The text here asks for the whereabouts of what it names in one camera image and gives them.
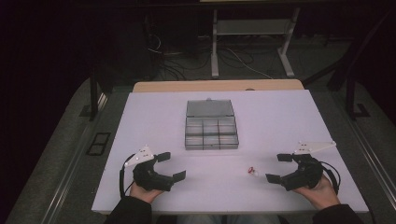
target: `desk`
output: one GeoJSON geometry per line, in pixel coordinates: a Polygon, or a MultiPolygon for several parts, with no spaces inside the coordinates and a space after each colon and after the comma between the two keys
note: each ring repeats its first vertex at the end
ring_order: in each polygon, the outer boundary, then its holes
{"type": "MultiPolygon", "coordinates": [[[[314,210],[301,195],[269,184],[263,177],[265,173],[286,175],[296,170],[296,163],[279,162],[276,154],[292,153],[298,141],[332,141],[309,91],[303,90],[298,80],[137,83],[125,105],[92,210],[102,214],[112,211],[120,199],[119,170],[125,159],[144,145],[156,154],[172,153],[171,160],[156,163],[158,173],[172,175],[187,170],[185,180],[153,203],[154,213],[271,214],[314,210]],[[187,101],[208,97],[232,101],[238,149],[184,148],[187,101]],[[250,166],[259,171],[259,177],[248,174],[250,166]]],[[[337,149],[322,150],[314,157],[339,171],[341,202],[357,212],[367,212],[337,149]]],[[[125,185],[132,181],[132,170],[126,169],[125,185]]]]}

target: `person's left hand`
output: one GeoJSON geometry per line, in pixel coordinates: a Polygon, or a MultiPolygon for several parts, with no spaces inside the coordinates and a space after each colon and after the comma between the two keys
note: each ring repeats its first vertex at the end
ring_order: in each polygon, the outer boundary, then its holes
{"type": "Polygon", "coordinates": [[[163,191],[158,189],[145,190],[142,187],[137,186],[134,182],[131,186],[129,196],[140,199],[146,203],[152,203],[154,199],[162,193],[163,191]]]}

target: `white plastic part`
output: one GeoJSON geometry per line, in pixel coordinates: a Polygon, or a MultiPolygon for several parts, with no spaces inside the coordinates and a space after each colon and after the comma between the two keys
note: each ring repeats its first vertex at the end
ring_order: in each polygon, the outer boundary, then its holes
{"type": "Polygon", "coordinates": [[[152,159],[154,159],[154,154],[152,154],[151,149],[148,146],[144,146],[131,159],[125,162],[125,167],[151,161],[152,159]]]}
{"type": "Polygon", "coordinates": [[[317,152],[329,147],[335,147],[336,144],[332,142],[299,142],[296,150],[294,150],[295,155],[310,154],[317,152]]]}

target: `person's right hand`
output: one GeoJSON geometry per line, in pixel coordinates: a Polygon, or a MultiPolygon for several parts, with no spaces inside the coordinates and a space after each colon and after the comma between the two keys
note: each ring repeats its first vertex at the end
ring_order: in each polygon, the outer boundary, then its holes
{"type": "Polygon", "coordinates": [[[305,196],[318,210],[340,204],[340,200],[332,188],[332,183],[325,175],[322,176],[314,188],[302,187],[295,189],[294,192],[305,196]]]}

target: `human hand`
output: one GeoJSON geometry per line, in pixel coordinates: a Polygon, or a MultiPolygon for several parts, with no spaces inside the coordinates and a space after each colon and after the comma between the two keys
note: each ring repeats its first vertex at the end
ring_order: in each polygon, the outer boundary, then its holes
{"type": "Polygon", "coordinates": [[[305,196],[318,210],[340,204],[340,200],[332,188],[332,183],[325,175],[322,176],[314,188],[301,187],[293,191],[305,196]]]}
{"type": "Polygon", "coordinates": [[[162,193],[163,191],[158,189],[145,190],[142,187],[137,186],[134,182],[131,186],[129,196],[140,199],[146,203],[152,203],[154,199],[162,193]]]}

